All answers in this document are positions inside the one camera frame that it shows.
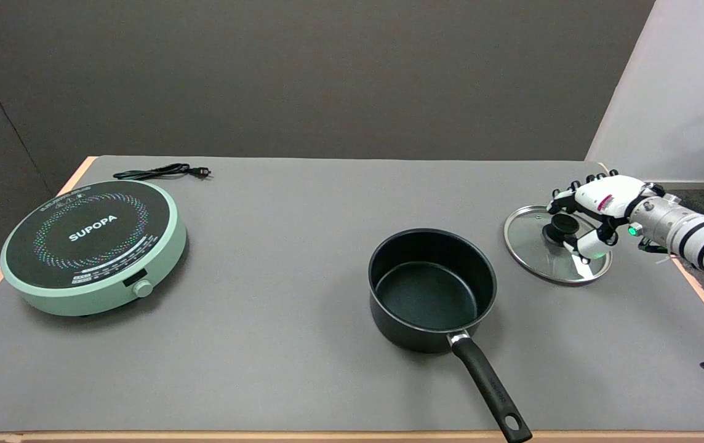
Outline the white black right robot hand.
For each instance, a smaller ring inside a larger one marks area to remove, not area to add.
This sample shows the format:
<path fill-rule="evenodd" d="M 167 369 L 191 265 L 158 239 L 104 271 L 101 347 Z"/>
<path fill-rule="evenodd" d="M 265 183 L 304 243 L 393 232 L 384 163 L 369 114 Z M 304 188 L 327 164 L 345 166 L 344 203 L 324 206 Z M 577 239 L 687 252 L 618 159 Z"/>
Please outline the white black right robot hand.
<path fill-rule="evenodd" d="M 561 241 L 572 255 L 588 263 L 604 257 L 614 248 L 620 226 L 627 225 L 632 236 L 642 236 L 644 225 L 631 221 L 631 213 L 640 202 L 664 196 L 662 185 L 642 182 L 611 169 L 607 174 L 587 176 L 585 184 L 574 180 L 565 191 L 555 189 L 546 209 L 549 214 L 580 212 L 600 223 L 581 237 L 566 234 Z"/>

